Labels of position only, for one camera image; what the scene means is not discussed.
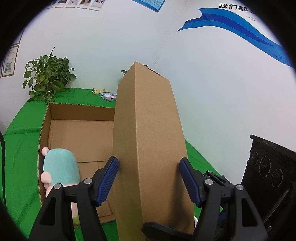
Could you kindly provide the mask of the brown cardboard box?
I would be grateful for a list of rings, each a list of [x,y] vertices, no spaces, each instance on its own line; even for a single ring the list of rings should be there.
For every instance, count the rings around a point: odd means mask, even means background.
[[[117,89],[112,154],[120,240],[145,240],[142,226],[156,222],[192,233],[194,208],[179,172],[187,156],[170,82],[135,62]]]

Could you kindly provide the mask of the green table cloth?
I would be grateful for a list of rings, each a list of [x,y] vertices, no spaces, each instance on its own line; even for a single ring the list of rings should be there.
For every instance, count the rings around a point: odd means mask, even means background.
[[[115,108],[115,101],[103,100],[94,95],[92,89],[67,88],[57,94],[55,100],[57,103]],[[37,181],[37,149],[46,108],[45,102],[26,102],[4,133],[6,207],[25,238],[29,236],[41,207]],[[194,169],[202,172],[210,170],[219,175],[187,140],[185,143],[189,161]],[[28,189],[21,191],[17,184],[24,184]],[[108,240],[119,240],[116,221],[104,223],[102,227]]]

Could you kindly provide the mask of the pastel plush toy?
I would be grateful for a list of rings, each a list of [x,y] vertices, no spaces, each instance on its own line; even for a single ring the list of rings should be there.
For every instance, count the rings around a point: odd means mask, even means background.
[[[78,163],[74,154],[67,149],[49,149],[43,147],[41,154],[44,156],[41,182],[48,196],[53,186],[57,183],[64,187],[80,183]]]

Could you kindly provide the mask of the large open cardboard box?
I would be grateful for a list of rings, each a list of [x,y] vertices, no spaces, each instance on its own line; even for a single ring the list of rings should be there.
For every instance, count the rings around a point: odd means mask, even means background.
[[[49,104],[43,119],[39,149],[71,151],[80,179],[94,175],[112,155],[114,108],[79,104]]]

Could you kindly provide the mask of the small colourful packet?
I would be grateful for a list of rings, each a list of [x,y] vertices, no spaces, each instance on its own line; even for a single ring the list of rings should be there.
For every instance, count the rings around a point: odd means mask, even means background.
[[[103,93],[100,93],[100,97],[105,101],[116,101],[117,95],[112,92],[103,92]]]

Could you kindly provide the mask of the green potted plant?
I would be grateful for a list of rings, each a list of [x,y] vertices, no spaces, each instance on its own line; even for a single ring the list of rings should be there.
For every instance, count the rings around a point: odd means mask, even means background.
[[[76,80],[74,68],[68,58],[58,58],[50,53],[30,60],[25,65],[23,74],[23,89],[29,88],[30,100],[52,103],[55,95],[71,88],[71,82]]]

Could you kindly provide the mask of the framed certificates on wall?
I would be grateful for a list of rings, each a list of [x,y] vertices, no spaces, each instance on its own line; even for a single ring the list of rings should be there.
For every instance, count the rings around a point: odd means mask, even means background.
[[[17,36],[1,63],[1,77],[14,76],[16,58],[24,30]]]

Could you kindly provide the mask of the blue wall poster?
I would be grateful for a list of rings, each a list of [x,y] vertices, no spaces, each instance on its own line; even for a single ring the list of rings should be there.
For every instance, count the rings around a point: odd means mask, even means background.
[[[165,3],[165,0],[133,0],[133,1],[155,11],[156,13],[159,12],[161,7]]]

